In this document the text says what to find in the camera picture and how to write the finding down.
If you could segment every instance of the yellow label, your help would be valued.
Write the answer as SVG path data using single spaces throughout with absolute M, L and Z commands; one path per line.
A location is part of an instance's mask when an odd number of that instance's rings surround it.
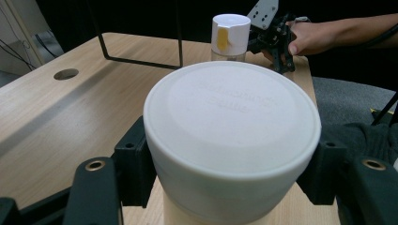
M 228 47 L 228 30 L 220 28 L 217 33 L 217 48 L 223 51 Z

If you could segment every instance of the wooden table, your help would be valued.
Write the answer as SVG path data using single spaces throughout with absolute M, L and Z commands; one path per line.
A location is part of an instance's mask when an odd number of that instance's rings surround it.
M 110 55 L 178 65 L 175 40 L 105 34 Z M 210 45 L 183 42 L 184 66 L 210 60 Z M 247 61 L 270 67 L 262 55 Z M 315 103 L 306 58 L 286 74 Z M 58 81 L 57 72 L 79 74 Z M 151 87 L 171 69 L 106 60 L 97 38 L 0 88 L 0 196 L 19 208 L 70 187 L 85 160 L 109 157 L 143 113 Z M 126 224 L 162 224 L 162 189 L 156 180 L 147 209 L 124 207 Z M 269 224 L 340 224 L 336 206 L 314 206 L 294 185 L 270 213 Z

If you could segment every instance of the robotic hand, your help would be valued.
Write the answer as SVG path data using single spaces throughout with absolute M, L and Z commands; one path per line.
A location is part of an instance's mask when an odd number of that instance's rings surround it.
M 260 53 L 267 50 L 274 58 L 274 69 L 278 73 L 294 71 L 293 56 L 288 51 L 292 35 L 288 21 L 296 17 L 290 13 L 281 18 L 274 18 L 278 11 L 278 0 L 260 0 L 248 14 L 252 20 L 248 50 Z

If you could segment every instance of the white container lid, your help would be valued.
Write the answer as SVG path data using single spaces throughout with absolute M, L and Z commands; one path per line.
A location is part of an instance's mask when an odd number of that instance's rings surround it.
M 240 55 L 247 51 L 251 20 L 237 14 L 213 18 L 211 49 L 222 55 Z
M 264 67 L 224 61 L 164 77 L 145 101 L 144 120 L 147 138 L 174 163 L 237 180 L 308 162 L 321 129 L 317 108 L 295 83 Z

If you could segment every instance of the human arm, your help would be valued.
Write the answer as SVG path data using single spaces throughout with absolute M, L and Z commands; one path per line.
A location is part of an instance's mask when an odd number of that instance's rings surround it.
M 289 52 L 292 55 L 309 55 L 359 45 L 377 38 L 397 23 L 398 13 L 332 22 L 289 22 L 295 36 L 289 44 Z M 374 48 L 393 47 L 398 47 L 398 34 L 374 45 Z

